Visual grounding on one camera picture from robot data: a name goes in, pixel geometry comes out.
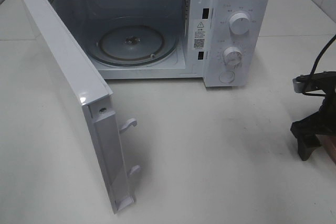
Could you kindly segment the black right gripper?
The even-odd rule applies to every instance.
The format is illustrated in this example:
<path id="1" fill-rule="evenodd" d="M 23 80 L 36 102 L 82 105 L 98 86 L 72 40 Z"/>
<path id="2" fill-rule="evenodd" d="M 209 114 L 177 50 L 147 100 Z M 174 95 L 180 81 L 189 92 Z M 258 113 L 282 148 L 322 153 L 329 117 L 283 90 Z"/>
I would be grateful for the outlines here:
<path id="1" fill-rule="evenodd" d="M 326 71 L 301 77 L 301 93 L 311 95 L 321 90 L 323 97 L 319 110 L 304 120 L 293 122 L 291 132 L 297 139 L 298 155 L 307 161 L 322 145 L 317 135 L 335 136 L 335 72 Z"/>

